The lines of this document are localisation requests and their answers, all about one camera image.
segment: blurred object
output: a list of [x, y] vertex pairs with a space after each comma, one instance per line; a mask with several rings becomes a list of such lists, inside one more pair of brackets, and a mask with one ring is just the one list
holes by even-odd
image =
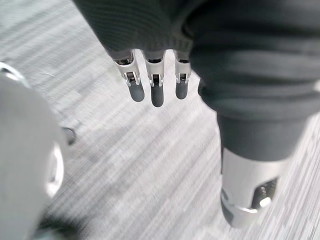
[[80, 240], [81, 224], [60, 218], [44, 218], [30, 240]]
[[19, 240], [32, 233], [61, 187], [67, 141], [25, 78], [0, 67], [0, 239]]
[[73, 145], [76, 142], [77, 139], [77, 135], [75, 130], [73, 130], [72, 128], [69, 127], [63, 127], [62, 128], [65, 136], [66, 136], [66, 140], [69, 146]]

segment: robotic finger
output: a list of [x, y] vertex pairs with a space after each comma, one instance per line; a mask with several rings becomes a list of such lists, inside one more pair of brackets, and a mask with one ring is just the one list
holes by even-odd
[[124, 78], [132, 99], [136, 102], [141, 102], [145, 98], [145, 92], [134, 52], [130, 51], [127, 56], [113, 59], [113, 61]]
[[188, 55], [183, 56], [181, 52], [175, 55], [175, 95], [178, 99], [185, 99], [188, 93], [188, 82], [191, 74], [191, 65]]
[[155, 107], [164, 103], [165, 52], [144, 51], [144, 61], [151, 86], [151, 101]]

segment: black sleeve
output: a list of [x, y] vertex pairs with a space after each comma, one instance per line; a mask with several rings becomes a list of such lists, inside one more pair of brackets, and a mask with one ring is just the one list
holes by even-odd
[[320, 110], [320, 2], [209, 1], [184, 30], [223, 146], [254, 160], [287, 158]]

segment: black fabric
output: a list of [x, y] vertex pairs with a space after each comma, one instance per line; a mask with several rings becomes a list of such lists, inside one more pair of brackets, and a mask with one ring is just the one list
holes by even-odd
[[[222, 144], [236, 154], [287, 156], [303, 131], [290, 126], [320, 110], [318, 0], [74, 1], [111, 56], [134, 48], [191, 51], [198, 92], [220, 117]], [[260, 134], [279, 126], [294, 131], [290, 140]], [[281, 147], [271, 144], [275, 138]]]

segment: gray carpet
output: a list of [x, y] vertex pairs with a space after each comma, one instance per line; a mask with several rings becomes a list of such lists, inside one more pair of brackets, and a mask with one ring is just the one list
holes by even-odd
[[0, 61], [20, 70], [77, 143], [48, 215], [85, 223], [88, 240], [320, 239], [320, 116], [310, 119], [283, 188], [265, 218], [242, 230], [225, 222], [215, 113], [197, 94], [175, 97], [165, 57], [164, 104], [133, 102], [111, 59], [68, 0], [0, 0]]

